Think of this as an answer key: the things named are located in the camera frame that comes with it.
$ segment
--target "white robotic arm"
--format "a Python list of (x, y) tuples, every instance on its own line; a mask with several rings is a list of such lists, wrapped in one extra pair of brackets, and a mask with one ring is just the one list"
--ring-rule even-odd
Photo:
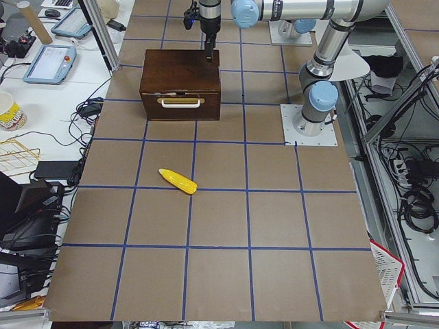
[(327, 81), (335, 60), (355, 22), (376, 16), (389, 0), (231, 0), (231, 3), (233, 20), (244, 29), (258, 21), (329, 20), (313, 58), (300, 70), (305, 104), (293, 123), (305, 136), (319, 135), (338, 98), (337, 89)]

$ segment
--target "wooden cylinder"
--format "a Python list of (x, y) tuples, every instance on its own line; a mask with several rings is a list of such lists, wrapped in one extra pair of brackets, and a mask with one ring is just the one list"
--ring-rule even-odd
[(44, 28), (40, 19), (36, 15), (35, 11), (31, 8), (29, 1), (20, 1), (16, 7), (20, 10), (21, 14), (27, 19), (30, 27), (34, 30), (36, 36), (40, 39), (41, 43), (48, 45), (52, 43), (52, 38)]

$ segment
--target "gray label on robot arm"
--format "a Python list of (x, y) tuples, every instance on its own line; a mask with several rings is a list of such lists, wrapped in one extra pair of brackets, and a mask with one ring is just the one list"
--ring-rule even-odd
[(272, 22), (278, 21), (282, 16), (283, 0), (273, 0)]

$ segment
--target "yellow cup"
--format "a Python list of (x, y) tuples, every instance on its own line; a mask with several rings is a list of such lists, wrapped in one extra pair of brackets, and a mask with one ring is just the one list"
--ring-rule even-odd
[(17, 130), (25, 125), (27, 115), (15, 103), (10, 93), (0, 91), (0, 127), (3, 130)]

